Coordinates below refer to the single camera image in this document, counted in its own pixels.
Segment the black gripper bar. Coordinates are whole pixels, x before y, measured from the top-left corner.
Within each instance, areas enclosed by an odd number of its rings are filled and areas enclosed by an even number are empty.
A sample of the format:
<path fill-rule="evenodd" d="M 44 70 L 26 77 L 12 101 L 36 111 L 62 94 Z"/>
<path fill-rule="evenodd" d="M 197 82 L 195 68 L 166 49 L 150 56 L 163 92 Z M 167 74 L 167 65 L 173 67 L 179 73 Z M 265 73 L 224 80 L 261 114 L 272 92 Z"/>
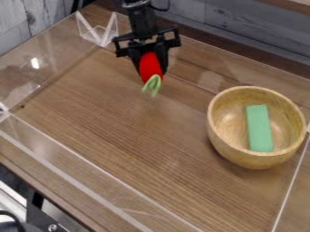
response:
<path fill-rule="evenodd" d="M 163 27 L 150 38 L 138 38 L 133 33 L 130 33 L 114 37 L 111 41 L 115 45 L 117 56 L 125 57 L 130 55 L 138 73 L 142 57 L 141 52 L 154 50 L 157 45 L 163 46 L 163 48 L 157 48 L 155 52 L 158 54 L 162 67 L 162 74 L 166 74 L 169 69 L 167 51 L 182 45 L 179 30 L 173 26 Z"/>

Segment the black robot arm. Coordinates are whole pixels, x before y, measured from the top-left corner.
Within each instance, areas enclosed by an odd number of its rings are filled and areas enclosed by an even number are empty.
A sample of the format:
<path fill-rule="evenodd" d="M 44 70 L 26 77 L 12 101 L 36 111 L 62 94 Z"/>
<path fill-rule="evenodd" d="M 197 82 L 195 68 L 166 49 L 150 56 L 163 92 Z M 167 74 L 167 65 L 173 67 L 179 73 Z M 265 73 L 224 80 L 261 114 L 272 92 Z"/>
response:
<path fill-rule="evenodd" d="M 131 32 L 113 38 L 115 54 L 127 56 L 141 72 L 143 56 L 154 52 L 162 74 L 169 69 L 169 52 L 182 45 L 179 30 L 174 25 L 158 25 L 157 11 L 166 12 L 170 7 L 158 8 L 151 0 L 123 0 L 123 9 L 127 11 Z"/>

